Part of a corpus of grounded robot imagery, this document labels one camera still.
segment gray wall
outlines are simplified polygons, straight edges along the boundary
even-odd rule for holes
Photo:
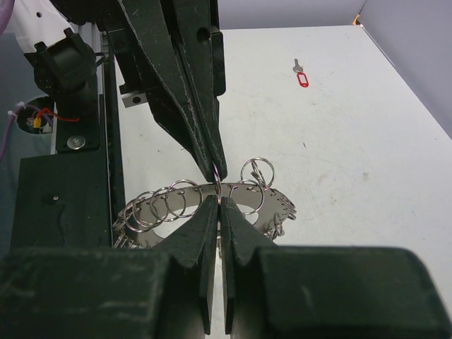
[[[452,0],[367,0],[359,18],[450,137],[451,15]]]
[[[218,0],[220,27],[350,25],[364,0]]]
[[[14,35],[3,34],[0,37],[0,138],[8,121],[7,111],[20,101],[27,102],[42,94]],[[0,258],[8,252],[11,241],[20,159],[50,154],[50,144],[50,135],[28,134],[16,123],[11,129],[6,155],[0,163]],[[36,179],[52,180],[52,176]]]

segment red wire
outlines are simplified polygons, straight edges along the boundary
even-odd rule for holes
[[[47,114],[47,115],[57,118],[58,120],[67,121],[67,122],[77,122],[78,120],[80,120],[80,118],[68,119],[68,118],[60,117],[58,114],[51,112],[50,109],[48,109],[48,108],[41,109],[40,112],[36,115],[36,117],[40,118],[40,117],[42,117],[43,114]]]

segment white table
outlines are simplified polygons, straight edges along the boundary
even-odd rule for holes
[[[277,243],[411,249],[452,310],[452,141],[365,31],[284,28],[224,36],[220,128],[227,180],[237,181],[251,157],[272,161],[274,187],[298,210]],[[294,58],[308,88],[297,82]],[[147,105],[121,105],[120,118],[128,199],[177,179],[204,182]],[[222,323],[219,303],[214,326]]]

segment red plastic tag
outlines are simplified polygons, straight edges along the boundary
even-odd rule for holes
[[[308,77],[305,73],[297,73],[297,78],[300,86],[305,88],[309,86]]]

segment silver ring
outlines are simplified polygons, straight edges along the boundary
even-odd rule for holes
[[[193,215],[196,213],[196,211],[198,210],[199,206],[201,206],[201,204],[203,203],[203,191],[201,190],[201,188],[198,189],[198,192],[199,192],[199,204],[198,204],[197,209],[195,209],[194,212],[192,212],[192,213],[190,213],[190,214],[187,214],[187,215],[184,215],[184,214],[183,214],[184,211],[185,211],[185,207],[184,207],[184,210],[182,211],[182,213],[181,213],[181,214],[177,214],[177,213],[175,213],[175,212],[169,207],[169,205],[168,205],[168,194],[169,194],[171,191],[175,191],[175,190],[176,190],[176,189],[174,188],[174,186],[176,186],[177,184],[182,184],[182,183],[190,184],[190,185],[192,185],[192,186],[198,186],[198,184],[197,184],[196,182],[193,182],[193,181],[188,180],[188,179],[181,179],[181,180],[177,180],[176,182],[173,182],[173,183],[168,187],[167,193],[165,194],[165,205],[167,206],[168,212],[170,212],[171,214],[173,214],[174,217],[178,217],[178,218],[188,218],[188,217],[193,216]]]
[[[252,183],[252,184],[256,185],[259,188],[259,191],[261,191],[261,195],[262,195],[261,203],[259,204],[258,208],[256,208],[252,212],[243,212],[244,215],[250,215],[250,214],[258,212],[262,208],[263,201],[265,200],[265,194],[263,192],[263,188],[257,182],[255,182],[254,180],[243,179],[243,180],[240,180],[239,182],[237,182],[236,184],[245,184],[245,183]],[[232,191],[234,191],[236,188],[237,188],[237,186],[232,186],[231,187],[231,191],[229,192],[229,197],[230,198],[232,198]]]
[[[221,204],[221,178],[220,178],[220,173],[218,172],[217,165],[215,165],[215,164],[213,164],[213,176],[215,177],[215,184],[216,184],[215,190],[217,191],[217,195],[218,195],[218,205],[220,205]]]
[[[243,173],[244,173],[245,167],[248,166],[248,164],[250,162],[255,162],[255,161],[263,161],[271,168],[271,172],[272,172],[271,180],[267,185],[265,185],[263,187],[263,191],[265,192],[273,185],[273,182],[275,181],[276,173],[275,173],[275,168],[273,167],[273,164],[270,161],[268,161],[267,159],[265,159],[264,157],[254,157],[254,158],[248,160],[247,162],[245,162],[245,165],[243,165],[242,170],[240,171],[240,179],[243,180]],[[263,178],[262,172],[258,166],[257,166],[257,170],[258,170],[258,173],[256,173],[256,174],[262,176],[262,178]]]
[[[127,215],[127,210],[129,210],[131,208],[131,206],[129,205],[130,203],[127,204],[125,210],[124,210],[124,224],[132,231],[136,232],[136,233],[144,233],[150,230],[150,228],[145,228],[144,230],[139,230],[138,228],[133,227],[132,225],[129,224],[129,218],[130,218],[130,214]]]
[[[147,200],[145,198],[141,198],[142,196],[144,196],[146,194],[151,194],[151,197],[152,197],[152,194],[154,194],[154,192],[153,191],[143,192],[142,194],[137,196],[134,200],[132,200],[132,216],[135,218],[135,221],[139,225],[141,225],[144,228],[151,229],[151,228],[154,228],[154,227],[157,227],[157,226],[161,225],[162,221],[157,219],[158,220],[157,222],[147,222],[147,221],[145,221],[144,219],[142,219],[141,217],[138,216],[138,208],[137,208],[136,204]]]
[[[153,207],[153,209],[151,208],[150,211],[151,211],[151,213],[152,213],[158,220],[160,220],[161,222],[171,222],[171,221],[175,221],[175,220],[179,219],[179,217],[174,217],[174,218],[172,218],[172,219],[167,219],[167,217],[168,217],[168,215],[169,215],[169,213],[170,213],[170,211],[169,211],[168,208],[167,208],[167,213],[165,214],[165,216],[164,216],[163,218],[161,218],[161,217],[158,215],[158,213],[157,213],[157,209],[155,209],[155,206],[153,205],[154,198],[157,198],[157,194],[158,194],[159,192],[161,192],[161,191],[164,191],[165,189],[166,189],[166,190],[169,190],[170,188],[169,188],[168,186],[166,186],[166,187],[160,187],[160,188],[159,188],[157,191],[155,191],[154,194],[150,197],[150,207],[151,207],[151,206]],[[184,196],[181,196],[181,197],[184,199],[184,208],[182,209],[182,214],[184,214],[184,212],[185,212],[185,210],[186,210],[186,199],[185,199]]]

